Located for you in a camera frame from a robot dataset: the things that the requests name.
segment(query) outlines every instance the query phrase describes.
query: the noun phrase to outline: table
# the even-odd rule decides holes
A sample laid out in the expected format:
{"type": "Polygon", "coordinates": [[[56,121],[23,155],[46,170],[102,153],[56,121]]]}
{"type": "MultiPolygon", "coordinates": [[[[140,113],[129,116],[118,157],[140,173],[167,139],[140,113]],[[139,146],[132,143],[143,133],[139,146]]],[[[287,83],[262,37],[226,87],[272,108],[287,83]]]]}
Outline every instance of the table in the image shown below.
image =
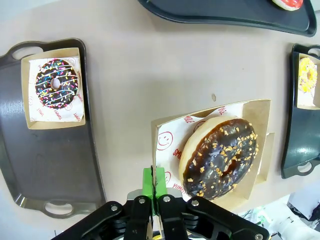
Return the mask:
{"type": "MultiPolygon", "coordinates": [[[[314,37],[244,26],[178,24],[146,11],[138,1],[70,0],[26,11],[0,23],[0,55],[28,40],[79,38],[87,47],[88,82],[96,148],[108,200],[125,203],[142,187],[152,163],[151,121],[227,103],[271,99],[268,131],[276,133],[267,182],[237,211],[264,205],[320,179],[281,178],[287,124],[289,53],[314,37]]],[[[51,219],[12,201],[21,221],[64,230],[83,215],[51,219]]]]}

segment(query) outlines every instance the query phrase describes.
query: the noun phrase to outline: chocolate glaze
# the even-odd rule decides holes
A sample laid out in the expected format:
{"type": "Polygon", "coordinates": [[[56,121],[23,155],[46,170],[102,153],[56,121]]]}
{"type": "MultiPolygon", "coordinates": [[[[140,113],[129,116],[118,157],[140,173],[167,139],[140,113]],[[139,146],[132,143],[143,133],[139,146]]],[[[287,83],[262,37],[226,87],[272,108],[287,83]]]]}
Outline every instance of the chocolate glaze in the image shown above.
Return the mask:
{"type": "Polygon", "coordinates": [[[68,62],[55,58],[44,64],[36,76],[35,91],[48,108],[65,108],[72,102],[78,91],[78,76],[68,62]],[[52,79],[59,79],[58,89],[51,87],[52,79]]]}
{"type": "Polygon", "coordinates": [[[249,170],[257,147],[248,121],[236,118],[217,125],[199,142],[186,165],[185,191],[208,200],[231,191],[249,170]]]}

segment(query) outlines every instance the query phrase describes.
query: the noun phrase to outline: tray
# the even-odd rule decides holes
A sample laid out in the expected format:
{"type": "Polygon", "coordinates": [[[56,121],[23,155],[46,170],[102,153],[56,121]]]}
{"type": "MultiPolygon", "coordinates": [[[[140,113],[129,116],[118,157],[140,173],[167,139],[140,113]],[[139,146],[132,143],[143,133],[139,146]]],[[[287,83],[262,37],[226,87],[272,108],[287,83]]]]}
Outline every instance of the tray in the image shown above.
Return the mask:
{"type": "Polygon", "coordinates": [[[317,19],[310,0],[286,11],[272,0],[138,0],[155,15],[179,23],[250,26],[312,37],[317,19]]]}
{"type": "Polygon", "coordinates": [[[86,47],[75,38],[27,41],[0,56],[0,168],[15,203],[57,219],[89,214],[106,202],[90,115],[86,47]],[[79,48],[84,94],[85,125],[31,130],[25,119],[21,61],[13,53],[26,47],[43,51],[79,48]],[[66,204],[68,213],[57,214],[66,204]]]}
{"type": "Polygon", "coordinates": [[[317,55],[308,53],[311,49],[320,49],[320,45],[295,44],[290,56],[288,124],[281,164],[283,179],[294,175],[306,176],[320,164],[320,110],[297,108],[299,54],[309,54],[320,59],[317,55]],[[298,166],[307,163],[311,163],[311,168],[306,172],[300,172],[298,166]]]}

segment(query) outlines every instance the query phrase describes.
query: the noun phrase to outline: chocolate donut with sprinkles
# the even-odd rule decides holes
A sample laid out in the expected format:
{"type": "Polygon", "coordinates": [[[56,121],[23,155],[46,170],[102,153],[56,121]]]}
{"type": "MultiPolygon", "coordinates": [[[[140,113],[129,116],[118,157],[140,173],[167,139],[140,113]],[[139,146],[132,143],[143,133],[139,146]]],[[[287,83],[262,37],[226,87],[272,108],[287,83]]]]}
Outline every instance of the chocolate donut with sprinkles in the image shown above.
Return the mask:
{"type": "Polygon", "coordinates": [[[236,117],[207,120],[188,139],[179,163],[179,178],[191,197],[221,197],[242,180],[258,152],[251,123],[236,117]]]}
{"type": "Polygon", "coordinates": [[[78,91],[79,77],[66,60],[54,58],[36,76],[35,91],[42,104],[62,109],[72,102],[78,91]]]}

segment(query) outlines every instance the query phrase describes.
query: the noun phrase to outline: red frosting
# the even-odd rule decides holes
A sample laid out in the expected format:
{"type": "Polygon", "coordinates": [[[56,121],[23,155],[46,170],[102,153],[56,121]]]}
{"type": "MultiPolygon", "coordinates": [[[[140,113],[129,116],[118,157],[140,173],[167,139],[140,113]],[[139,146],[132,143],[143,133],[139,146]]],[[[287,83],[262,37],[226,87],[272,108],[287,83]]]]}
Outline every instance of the red frosting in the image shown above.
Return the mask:
{"type": "Polygon", "coordinates": [[[284,4],[286,4],[287,6],[292,8],[297,8],[297,9],[299,9],[304,3],[304,0],[281,0],[281,1],[284,2],[284,4]]]}

